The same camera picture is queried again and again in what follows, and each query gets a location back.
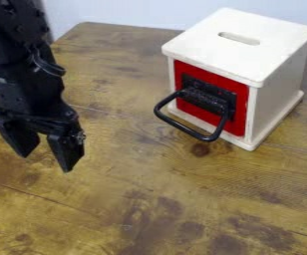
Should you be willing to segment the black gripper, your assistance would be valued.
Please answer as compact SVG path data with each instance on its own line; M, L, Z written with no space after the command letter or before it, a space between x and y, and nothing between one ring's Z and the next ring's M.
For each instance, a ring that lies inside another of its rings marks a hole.
M59 66L0 66L0 135L27 157L47 135L64 172L85 156L86 135L79 117L62 98L66 71Z

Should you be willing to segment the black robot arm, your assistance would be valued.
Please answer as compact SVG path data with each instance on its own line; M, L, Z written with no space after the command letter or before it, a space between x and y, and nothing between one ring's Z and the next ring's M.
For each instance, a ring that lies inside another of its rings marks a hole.
M85 155L85 132L66 104L63 76L46 41L44 13L32 0L0 0L0 135L26 157L47 143L68 172Z

